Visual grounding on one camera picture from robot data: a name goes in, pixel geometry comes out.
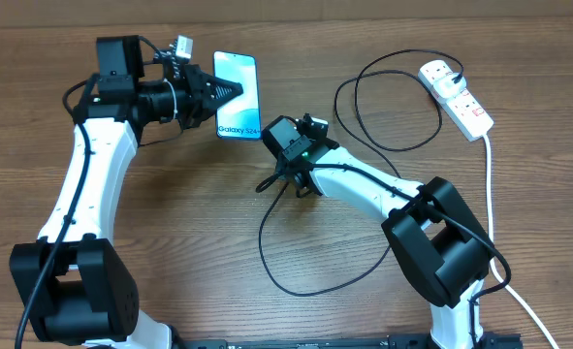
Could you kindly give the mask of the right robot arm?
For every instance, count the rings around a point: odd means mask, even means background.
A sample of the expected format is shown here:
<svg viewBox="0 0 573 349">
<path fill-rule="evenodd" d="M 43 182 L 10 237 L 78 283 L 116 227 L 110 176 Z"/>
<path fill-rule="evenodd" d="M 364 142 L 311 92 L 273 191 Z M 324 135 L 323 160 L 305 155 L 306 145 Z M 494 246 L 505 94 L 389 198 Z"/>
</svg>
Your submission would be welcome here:
<svg viewBox="0 0 573 349">
<path fill-rule="evenodd" d="M 276 159 L 275 172 L 258 191 L 283 179 L 300 197 L 342 200 L 379 221 L 404 277 L 430 304 L 424 346 L 520 346 L 518 336 L 504 339 L 480 323 L 479 300 L 509 281 L 483 286 L 490 262 L 504 258 L 455 186 L 441 177 L 422 184 L 379 171 L 330 139 L 328 128 L 310 115 L 270 123 L 261 139 Z"/>
</svg>

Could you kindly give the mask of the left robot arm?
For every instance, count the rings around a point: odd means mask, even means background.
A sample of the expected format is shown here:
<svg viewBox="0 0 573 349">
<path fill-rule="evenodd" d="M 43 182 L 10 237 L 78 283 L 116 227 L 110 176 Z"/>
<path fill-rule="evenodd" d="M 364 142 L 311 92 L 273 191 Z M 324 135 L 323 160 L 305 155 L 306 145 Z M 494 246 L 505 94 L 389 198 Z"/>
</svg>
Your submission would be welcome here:
<svg viewBox="0 0 573 349">
<path fill-rule="evenodd" d="M 68 107 L 74 150 L 58 200 L 37 238 L 16 245 L 9 260 L 24 305 L 16 343 L 32 330 L 69 346 L 183 346 L 175 327 L 141 310 L 137 284 L 114 249 L 122 183 L 147 124 L 196 128 L 243 89 L 193 64 L 185 36 L 155 50 L 163 75 L 148 80 L 145 44 L 139 35 L 99 38 L 99 69 L 76 85 L 80 99 Z"/>
</svg>

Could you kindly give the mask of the Samsung Galaxy smartphone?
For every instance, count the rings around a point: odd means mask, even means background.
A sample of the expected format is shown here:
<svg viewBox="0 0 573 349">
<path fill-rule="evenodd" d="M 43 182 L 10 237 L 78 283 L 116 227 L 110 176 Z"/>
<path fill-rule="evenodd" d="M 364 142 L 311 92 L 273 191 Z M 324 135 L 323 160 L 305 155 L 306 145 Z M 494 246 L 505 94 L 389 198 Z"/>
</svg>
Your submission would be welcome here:
<svg viewBox="0 0 573 349">
<path fill-rule="evenodd" d="M 256 59 L 242 53 L 213 54 L 217 78 L 239 83 L 242 93 L 217 110 L 216 134 L 222 139 L 257 141 L 261 138 L 261 114 Z"/>
</svg>

